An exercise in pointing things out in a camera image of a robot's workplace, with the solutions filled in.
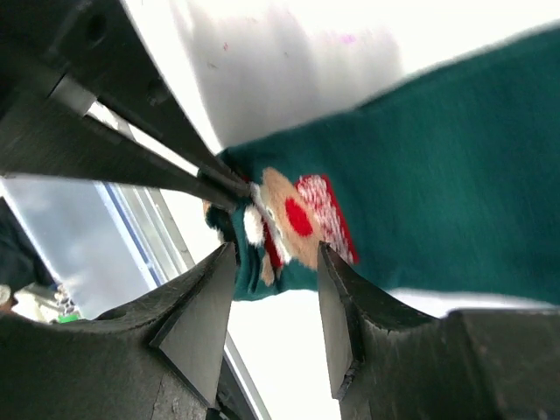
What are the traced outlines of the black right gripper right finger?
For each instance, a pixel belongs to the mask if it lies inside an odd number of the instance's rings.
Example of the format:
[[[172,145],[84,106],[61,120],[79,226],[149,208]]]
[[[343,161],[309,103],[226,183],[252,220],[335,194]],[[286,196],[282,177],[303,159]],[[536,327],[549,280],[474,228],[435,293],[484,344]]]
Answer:
[[[318,246],[331,392],[344,419],[556,419],[559,312],[453,311],[434,318]]]

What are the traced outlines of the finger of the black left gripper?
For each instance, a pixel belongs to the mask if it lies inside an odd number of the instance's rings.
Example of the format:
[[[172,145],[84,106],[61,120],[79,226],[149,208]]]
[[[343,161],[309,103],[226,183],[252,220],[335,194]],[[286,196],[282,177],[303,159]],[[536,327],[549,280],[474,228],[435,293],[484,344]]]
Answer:
[[[167,87],[120,1],[45,1],[51,45],[80,84],[229,192],[249,185],[206,146]]]
[[[30,92],[1,93],[1,173],[181,191],[232,212],[235,201],[91,116]]]

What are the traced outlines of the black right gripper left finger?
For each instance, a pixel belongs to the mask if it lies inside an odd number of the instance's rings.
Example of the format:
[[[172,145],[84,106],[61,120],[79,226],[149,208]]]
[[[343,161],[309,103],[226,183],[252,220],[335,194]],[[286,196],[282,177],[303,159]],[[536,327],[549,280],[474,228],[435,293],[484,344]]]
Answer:
[[[93,320],[1,316],[4,419],[203,419],[215,405],[234,292],[227,243]]]

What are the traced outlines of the dark green reindeer sock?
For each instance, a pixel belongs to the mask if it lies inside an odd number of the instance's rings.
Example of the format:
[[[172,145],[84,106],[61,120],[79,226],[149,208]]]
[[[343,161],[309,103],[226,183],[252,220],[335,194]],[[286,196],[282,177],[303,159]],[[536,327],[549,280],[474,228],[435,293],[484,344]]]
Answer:
[[[251,189],[205,208],[237,301],[315,290],[321,242],[385,291],[559,301],[557,28],[220,156]]]

